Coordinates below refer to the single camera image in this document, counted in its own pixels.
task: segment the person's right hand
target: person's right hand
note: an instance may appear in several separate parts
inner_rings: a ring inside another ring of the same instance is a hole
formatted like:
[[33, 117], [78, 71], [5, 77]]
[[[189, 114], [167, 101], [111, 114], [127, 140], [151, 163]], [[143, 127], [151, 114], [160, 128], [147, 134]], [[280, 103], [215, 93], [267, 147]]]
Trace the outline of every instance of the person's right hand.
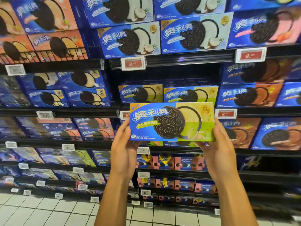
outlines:
[[238, 177], [236, 166], [236, 154], [234, 146], [229, 139], [225, 128], [220, 121], [215, 118], [213, 134], [215, 142], [196, 142], [205, 155], [206, 165], [212, 180], [216, 183], [224, 183]]

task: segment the hand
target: hand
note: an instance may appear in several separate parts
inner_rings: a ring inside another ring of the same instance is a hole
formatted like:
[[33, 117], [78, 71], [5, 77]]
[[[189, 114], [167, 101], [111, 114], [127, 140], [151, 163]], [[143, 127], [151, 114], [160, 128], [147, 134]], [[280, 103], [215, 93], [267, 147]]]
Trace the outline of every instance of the hand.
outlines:
[[203, 142], [196, 142], [196, 144], [204, 152], [208, 172], [213, 181], [218, 185], [219, 183], [236, 178], [238, 171], [234, 146], [225, 128], [217, 118], [215, 118], [213, 134], [216, 141], [207, 142], [209, 146], [206, 146]]
[[136, 162], [137, 148], [140, 141], [131, 141], [131, 129], [127, 119], [118, 129], [111, 148], [111, 172], [110, 177], [118, 176], [121, 179], [127, 179], [129, 182], [133, 177]]

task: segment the forearm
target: forearm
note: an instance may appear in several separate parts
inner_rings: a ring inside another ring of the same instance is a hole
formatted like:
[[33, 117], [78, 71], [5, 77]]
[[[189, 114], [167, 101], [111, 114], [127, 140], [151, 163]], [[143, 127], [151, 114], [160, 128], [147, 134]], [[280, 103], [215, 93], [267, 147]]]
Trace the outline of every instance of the forearm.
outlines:
[[94, 226], [125, 226], [129, 181], [110, 175]]
[[216, 184], [222, 226], [258, 226], [249, 198], [239, 178]]

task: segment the white floor tile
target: white floor tile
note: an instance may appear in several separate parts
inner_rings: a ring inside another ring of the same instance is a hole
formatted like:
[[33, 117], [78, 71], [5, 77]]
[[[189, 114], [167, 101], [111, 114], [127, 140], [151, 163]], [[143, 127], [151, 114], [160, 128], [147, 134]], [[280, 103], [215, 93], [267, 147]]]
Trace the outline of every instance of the white floor tile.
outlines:
[[130, 220], [132, 217], [133, 206], [128, 206], [126, 209], [126, 219]]
[[33, 211], [34, 209], [19, 207], [4, 226], [21, 226], [25, 224]]
[[0, 204], [4, 205], [11, 196], [12, 194], [0, 194]]
[[153, 209], [134, 206], [132, 220], [153, 222]]
[[153, 222], [160, 224], [175, 224], [175, 211], [154, 209]]
[[41, 226], [44, 225], [52, 211], [36, 209], [28, 218], [23, 226]]
[[38, 205], [37, 209], [54, 210], [55, 206], [58, 204], [58, 199], [54, 198], [44, 198]]
[[52, 212], [44, 226], [64, 226], [70, 213]]
[[4, 205], [0, 208], [0, 226], [3, 226], [6, 221], [13, 215], [13, 213], [17, 210], [16, 206], [7, 206]]
[[55, 211], [71, 213], [76, 203], [77, 203], [76, 201], [60, 200], [57, 206], [55, 207]]
[[80, 213], [90, 215], [94, 208], [94, 203], [89, 202], [77, 202], [72, 213]]
[[25, 195], [14, 194], [5, 202], [5, 205], [20, 206], [27, 197]]
[[273, 226], [293, 226], [293, 223], [290, 222], [274, 222], [272, 221]]
[[42, 200], [43, 200], [43, 198], [29, 196], [25, 199], [25, 201], [20, 206], [35, 209], [36, 207], [38, 207], [38, 205], [40, 204], [40, 202]]
[[96, 216], [97, 213], [98, 213], [98, 209], [99, 209], [99, 204], [98, 204], [98, 203], [95, 203], [94, 208], [93, 208], [93, 210], [92, 210], [92, 212], [91, 212], [91, 215], [92, 215], [92, 216]]
[[96, 216], [90, 216], [86, 226], [93, 226], [95, 219], [96, 219]]
[[181, 226], [199, 226], [197, 213], [175, 212], [175, 224]]
[[221, 219], [219, 217], [212, 217], [208, 215], [198, 214], [199, 224], [201, 226], [221, 226]]
[[140, 221], [131, 221], [130, 226], [152, 226], [152, 223], [140, 222]]
[[71, 213], [69, 219], [67, 220], [65, 226], [86, 226], [88, 222], [88, 215], [80, 215]]
[[273, 226], [270, 221], [257, 221], [259, 226]]

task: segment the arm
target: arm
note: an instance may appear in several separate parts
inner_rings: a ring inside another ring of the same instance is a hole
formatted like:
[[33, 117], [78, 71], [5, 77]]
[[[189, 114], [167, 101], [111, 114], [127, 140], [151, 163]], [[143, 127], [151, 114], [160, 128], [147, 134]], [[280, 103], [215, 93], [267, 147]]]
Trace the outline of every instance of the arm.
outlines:
[[111, 148], [110, 177], [104, 189], [103, 197], [94, 226], [125, 226], [127, 196], [130, 179], [133, 177], [137, 148], [140, 141], [130, 141], [129, 120], [125, 121], [114, 138]]
[[219, 192], [222, 226], [258, 226], [250, 201], [239, 178], [236, 154], [223, 125], [215, 118], [216, 142], [197, 142], [205, 154], [208, 171]]

